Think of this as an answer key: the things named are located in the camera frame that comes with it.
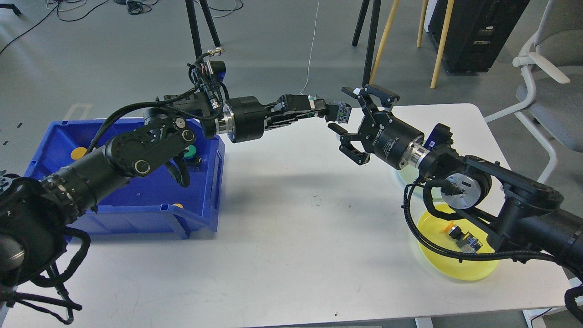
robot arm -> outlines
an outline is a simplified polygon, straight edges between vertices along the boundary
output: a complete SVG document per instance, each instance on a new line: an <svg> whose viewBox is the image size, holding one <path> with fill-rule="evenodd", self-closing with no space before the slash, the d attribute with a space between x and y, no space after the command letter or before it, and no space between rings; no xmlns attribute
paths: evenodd
<svg viewBox="0 0 583 328"><path fill-rule="evenodd" d="M449 128L437 124L423 143L423 133L396 118L391 109L399 96L376 85L366 85L352 92L343 91L357 99L364 119L357 133L348 133L335 123L329 128L339 135L340 151L358 165L368 162L373 153L400 170L412 165L419 170L419 178L407 186L403 210L409 228L428 249L462 260L513 259L525 263L529 259L547 260L571 270L583 278L583 219L560 208L563 196L544 184L533 181L499 163L491 163L476 156L458 155L451 147ZM371 96L380 99L384 110L379 110ZM360 141L364 152L351 141ZM491 188L491 177L504 188L505 202L497 216L477 206ZM409 206L413 188L423 187L423 202L430 214L444 220L466 218L487 233L494 253L464 253L445 249L425 238L416 228ZM438 187L444 201L455 211L446 214L437 211L431 199L431 189ZM569 289L565 294L567 309L581 322L583 312L575 298L583 295L583 287Z"/></svg>
<svg viewBox="0 0 583 328"><path fill-rule="evenodd" d="M183 155L195 142L186 119L201 122L206 138L228 133L233 142L258 139L266 130L289 125L302 118L322 117L346 122L350 106L327 104L323 99L284 95L277 102L262 105L255 97L229 99L222 83L225 66L206 61L222 49L208 51L189 66L194 88L163 100L127 105L112 114L91 141L85 156L40 181L0 172L0 302L15 302L47 312L61 322L73 321L72 302L64 287L79 267L90 245L83 231L67 227L87 210L97 212L98 203L128 184L134 177L147 177L165 166L183 187L190 184ZM122 116L142 108L145 125L125 132L97 147L100 137ZM79 237L82 245L68 268L59 273L55 261L66 251L65 236ZM48 278L41 273L46 271ZM22 294L10 287L32 281L39 287L55 287L62 300ZM68 318L28 303L39 301L64 306Z"/></svg>

wooden chair leg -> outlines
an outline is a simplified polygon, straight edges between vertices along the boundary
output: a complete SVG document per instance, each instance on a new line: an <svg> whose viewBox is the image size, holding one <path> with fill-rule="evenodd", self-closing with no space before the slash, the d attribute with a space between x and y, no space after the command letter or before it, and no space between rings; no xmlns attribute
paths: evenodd
<svg viewBox="0 0 583 328"><path fill-rule="evenodd" d="M451 12L454 9L454 0L447 0L447 9L445 11L445 19L443 21L443 28L441 29L441 38L439 39L439 49L437 50L436 65L433 69L433 77L431 79L431 88L435 89L437 84L437 77L441 68L441 59L443 58L443 51L445 49L445 41L447 39L447 31L449 30L449 21L451 20Z"/></svg>
<svg viewBox="0 0 583 328"><path fill-rule="evenodd" d="M382 52L385 50L385 43L387 42L387 38L389 37L389 33L391 32L391 26L393 25L393 20L395 19L395 15L397 13L399 1L400 0L395 0L393 2L393 7L391 7L389 18L387 19L387 23L385 24L385 29L382 31L381 43L378 45L377 56L374 58L374 65L373 70L371 71L370 74L369 83L374 82L374 77L377 74L378 64L381 62Z"/></svg>
<svg viewBox="0 0 583 328"><path fill-rule="evenodd" d="M421 40L423 39L423 23L425 23L425 12L427 12L427 4L429 0L423 0L421 7L421 19L419 20L419 33L417 34L417 48L421 48Z"/></svg>

blue plastic bin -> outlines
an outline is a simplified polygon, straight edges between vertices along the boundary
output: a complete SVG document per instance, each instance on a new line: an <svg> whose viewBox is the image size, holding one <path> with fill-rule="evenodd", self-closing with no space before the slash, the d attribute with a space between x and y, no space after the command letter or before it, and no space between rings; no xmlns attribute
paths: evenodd
<svg viewBox="0 0 583 328"><path fill-rule="evenodd" d="M51 122L25 176L42 179L71 164L71 151L87 147L102 123L103 120ZM71 226L90 235L174 232L182 239L201 228L216 232L224 143L217 136L206 140L198 122L188 120L188 124L196 134L196 154L202 158L198 168L191 168L189 187L180 187L161 167L147 177L132 179L129 185L101 201L98 213L88 211ZM123 118L103 135L101 143L141 126L141 119ZM175 203L184 209L172 206Z"/></svg>

black tripod leg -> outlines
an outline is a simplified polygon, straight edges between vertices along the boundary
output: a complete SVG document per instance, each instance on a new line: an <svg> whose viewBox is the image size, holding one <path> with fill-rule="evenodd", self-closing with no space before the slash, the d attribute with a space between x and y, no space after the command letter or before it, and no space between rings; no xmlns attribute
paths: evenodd
<svg viewBox="0 0 583 328"><path fill-rule="evenodd" d="M198 35L198 24L196 23L196 14L194 12L194 1L186 1L186 13L188 14L188 23L190 24L190 34L192 35L192 43L194 45L194 54L196 57L202 55L201 37Z"/></svg>
<svg viewBox="0 0 583 328"><path fill-rule="evenodd" d="M368 33L368 45L366 47L366 59L364 62L363 86L370 81L370 71L373 66L374 43L377 40L378 15L381 12L381 0L373 0L373 16L370 19L370 31Z"/></svg>
<svg viewBox="0 0 583 328"><path fill-rule="evenodd" d="M210 36L213 37L213 42L215 43L215 47L220 46L219 35L217 34L217 30L215 29L215 23L213 22L213 16L210 14L209 4L206 0L200 0L202 12L205 14L206 24L209 26Z"/></svg>
<svg viewBox="0 0 583 328"><path fill-rule="evenodd" d="M364 17L366 16L369 3L370 0L363 0L363 4L360 6L359 20L356 22L356 29L354 30L354 36L352 37L353 47L356 47L359 44L360 32L363 30Z"/></svg>

yellow bowl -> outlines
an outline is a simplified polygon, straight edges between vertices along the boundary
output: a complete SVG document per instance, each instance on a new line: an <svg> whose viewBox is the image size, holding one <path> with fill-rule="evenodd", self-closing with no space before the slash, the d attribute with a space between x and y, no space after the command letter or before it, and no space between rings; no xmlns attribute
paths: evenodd
<svg viewBox="0 0 583 328"><path fill-rule="evenodd" d="M436 205L436 209L442 212L452 213L453 210L447 206L447 204ZM487 234L481 229L476 227L473 223L466 219L454 221L458 227L462 229L464 233L470 232L474 237L478 238L482 243L482 247L477 251L477 253L492 253L494 250L486 242ZM423 213L417 227L419 231L427 237L430 241L438 244L441 247L451 249L456 252L460 252L460 249L455 244L455 239L450 237L444 228L448 225L448 221L439 219L429 214L427 211ZM494 269L498 266L498 261L463 261L460 263L456 259L450 257L445 257L437 253L432 252L425 246L419 244L423 255L425 258L438 270L444 274L465 281L480 280L488 275L490 275Z"/></svg>

